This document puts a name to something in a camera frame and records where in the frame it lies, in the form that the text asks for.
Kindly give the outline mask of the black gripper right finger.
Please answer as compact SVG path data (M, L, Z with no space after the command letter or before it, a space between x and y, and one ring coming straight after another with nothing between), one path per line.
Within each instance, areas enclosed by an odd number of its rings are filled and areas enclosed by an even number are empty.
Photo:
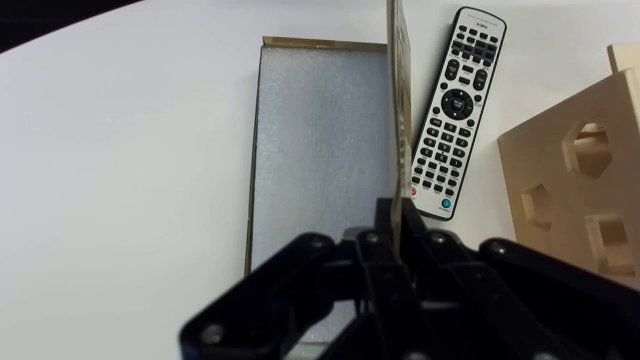
M477 251L401 200L399 255L476 360L640 360L640 292L506 238Z

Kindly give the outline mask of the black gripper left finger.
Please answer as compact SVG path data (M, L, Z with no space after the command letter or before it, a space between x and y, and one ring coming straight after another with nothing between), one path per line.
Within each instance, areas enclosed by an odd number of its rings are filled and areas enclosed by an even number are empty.
M384 246L374 230L295 237L182 327L182 360L286 360L338 303L358 312L315 360L391 360L364 271L364 252Z

